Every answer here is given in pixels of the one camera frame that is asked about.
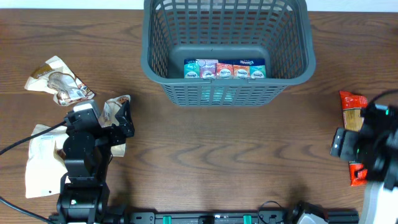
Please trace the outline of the orange spaghetti package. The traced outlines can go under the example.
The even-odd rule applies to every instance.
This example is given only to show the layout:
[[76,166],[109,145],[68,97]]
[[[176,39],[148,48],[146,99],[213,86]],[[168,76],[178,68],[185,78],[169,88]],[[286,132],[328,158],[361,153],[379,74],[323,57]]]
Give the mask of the orange spaghetti package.
[[[363,95],[356,95],[348,91],[339,91],[343,121],[345,129],[359,131],[363,125],[361,109],[367,107],[368,99]],[[368,170],[359,162],[349,161],[349,175],[351,186],[359,186],[367,183]]]

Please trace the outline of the Kleenex tissue multipack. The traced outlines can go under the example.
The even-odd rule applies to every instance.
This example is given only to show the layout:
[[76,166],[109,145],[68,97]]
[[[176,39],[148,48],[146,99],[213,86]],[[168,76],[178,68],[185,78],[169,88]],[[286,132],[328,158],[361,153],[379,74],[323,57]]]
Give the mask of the Kleenex tissue multipack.
[[265,78],[264,59],[217,60],[185,59],[184,78],[212,79],[258,79]]

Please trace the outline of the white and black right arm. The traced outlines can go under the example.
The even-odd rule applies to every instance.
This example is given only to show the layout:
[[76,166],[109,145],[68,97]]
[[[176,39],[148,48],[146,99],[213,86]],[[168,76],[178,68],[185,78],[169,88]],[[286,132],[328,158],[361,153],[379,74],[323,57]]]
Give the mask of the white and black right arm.
[[330,154],[367,170],[362,213],[300,202],[290,223],[397,223],[397,108],[370,103],[359,131],[338,128]]

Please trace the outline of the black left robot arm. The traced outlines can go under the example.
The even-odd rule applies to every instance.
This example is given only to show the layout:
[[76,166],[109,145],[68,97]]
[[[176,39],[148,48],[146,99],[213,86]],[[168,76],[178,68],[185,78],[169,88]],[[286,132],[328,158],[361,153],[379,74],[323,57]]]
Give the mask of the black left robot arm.
[[111,148],[134,136],[129,101],[121,105],[116,119],[118,124],[102,127],[93,100],[77,104],[64,118],[68,137],[62,149],[67,171],[61,178],[57,223],[129,223],[124,207],[107,208],[106,183]]

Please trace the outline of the teal wipes packet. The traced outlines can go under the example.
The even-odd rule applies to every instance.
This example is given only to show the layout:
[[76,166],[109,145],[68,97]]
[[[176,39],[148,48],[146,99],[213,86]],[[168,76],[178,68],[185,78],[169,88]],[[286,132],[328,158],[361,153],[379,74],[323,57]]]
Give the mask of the teal wipes packet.
[[236,95],[236,87],[203,86],[200,101],[203,105],[230,105]]

